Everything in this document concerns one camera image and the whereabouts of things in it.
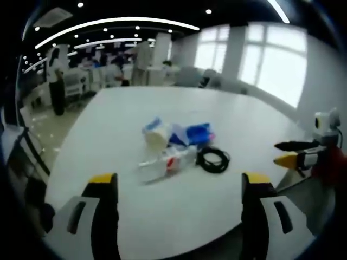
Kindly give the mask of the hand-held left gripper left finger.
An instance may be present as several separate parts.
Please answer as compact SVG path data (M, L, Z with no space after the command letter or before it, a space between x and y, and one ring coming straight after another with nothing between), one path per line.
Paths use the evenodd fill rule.
M57 211L45 207L44 241L58 259L120 259L117 174L91 178Z

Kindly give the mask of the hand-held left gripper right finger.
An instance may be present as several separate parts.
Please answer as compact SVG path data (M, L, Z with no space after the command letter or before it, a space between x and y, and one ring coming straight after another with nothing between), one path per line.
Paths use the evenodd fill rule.
M269 178L242 174L241 259L298 259L314 240L305 214Z

